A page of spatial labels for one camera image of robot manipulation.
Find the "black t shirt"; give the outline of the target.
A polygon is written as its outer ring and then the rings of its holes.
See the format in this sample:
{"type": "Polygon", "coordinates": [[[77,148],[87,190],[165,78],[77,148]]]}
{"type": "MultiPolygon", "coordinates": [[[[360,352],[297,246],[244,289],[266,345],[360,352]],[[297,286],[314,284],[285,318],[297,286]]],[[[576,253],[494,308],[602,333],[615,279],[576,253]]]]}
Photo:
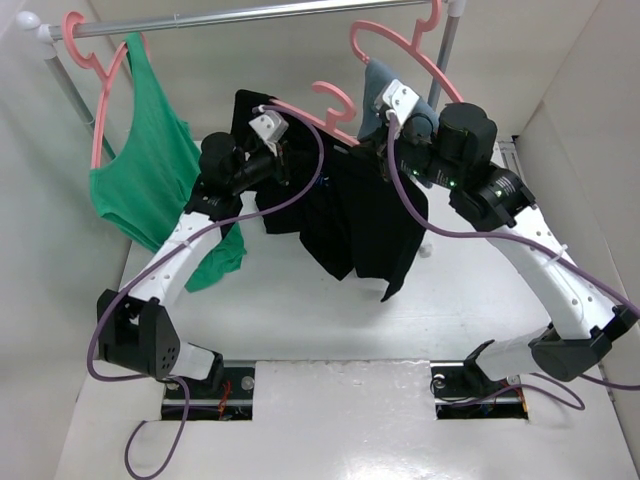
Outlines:
{"type": "Polygon", "coordinates": [[[311,133],[286,115],[291,179],[269,178],[254,186],[259,209],[281,204],[300,191],[294,204],[263,219],[271,235],[296,233],[304,248],[337,280],[355,273],[382,279],[389,300],[405,278],[423,242],[425,229],[407,212],[376,158],[351,154],[348,145],[323,131],[311,133]]]}

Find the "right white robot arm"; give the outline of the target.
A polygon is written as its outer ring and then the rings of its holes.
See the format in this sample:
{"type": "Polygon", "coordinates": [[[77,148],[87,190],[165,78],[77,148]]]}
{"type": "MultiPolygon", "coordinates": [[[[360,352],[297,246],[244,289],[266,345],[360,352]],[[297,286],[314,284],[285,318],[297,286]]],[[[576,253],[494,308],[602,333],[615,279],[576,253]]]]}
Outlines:
{"type": "Polygon", "coordinates": [[[362,142],[374,147],[412,219],[444,237],[488,241],[549,317],[538,331],[477,347],[462,369],[468,390],[483,394],[498,380],[519,374],[545,373],[570,382],[596,366],[636,326],[638,307],[581,269],[551,232],[522,179],[493,162],[497,125],[482,108],[453,103],[433,120],[419,110],[406,114],[383,106],[373,117],[376,127],[362,142]],[[471,231],[429,223],[401,184],[409,174],[447,189],[450,206],[471,231]]]}

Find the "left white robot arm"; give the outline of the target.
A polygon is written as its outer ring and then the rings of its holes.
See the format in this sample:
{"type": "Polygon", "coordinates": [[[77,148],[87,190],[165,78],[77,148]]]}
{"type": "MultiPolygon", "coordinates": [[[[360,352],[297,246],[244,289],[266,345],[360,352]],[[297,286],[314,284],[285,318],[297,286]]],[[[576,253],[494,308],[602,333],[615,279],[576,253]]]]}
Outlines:
{"type": "Polygon", "coordinates": [[[101,358],[131,370],[134,379],[188,378],[190,387],[205,397],[220,390],[223,373],[216,366],[216,352],[181,340],[168,308],[240,220],[241,194],[269,177],[288,182],[285,130],[253,126],[245,145],[224,132],[205,138],[199,170],[166,240],[124,288],[100,297],[87,352],[89,368],[101,358]]]}

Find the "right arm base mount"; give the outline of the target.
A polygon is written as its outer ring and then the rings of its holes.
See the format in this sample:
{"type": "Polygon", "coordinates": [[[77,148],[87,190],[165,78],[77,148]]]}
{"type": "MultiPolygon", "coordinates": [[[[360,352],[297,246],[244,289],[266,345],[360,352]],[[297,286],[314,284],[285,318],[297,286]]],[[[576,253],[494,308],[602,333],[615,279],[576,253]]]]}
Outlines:
{"type": "Polygon", "coordinates": [[[522,390],[510,389],[506,379],[490,380],[476,365],[489,340],[460,361],[430,363],[429,389],[438,420],[483,420],[529,418],[522,390]]]}

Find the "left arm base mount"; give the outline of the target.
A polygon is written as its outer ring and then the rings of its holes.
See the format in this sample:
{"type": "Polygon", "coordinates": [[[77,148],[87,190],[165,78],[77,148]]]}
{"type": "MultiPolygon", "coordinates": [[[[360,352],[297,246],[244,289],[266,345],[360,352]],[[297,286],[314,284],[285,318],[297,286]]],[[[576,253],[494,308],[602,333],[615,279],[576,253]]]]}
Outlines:
{"type": "Polygon", "coordinates": [[[188,421],[250,421],[253,417],[256,363],[224,363],[213,385],[186,379],[190,391],[188,421]]]}

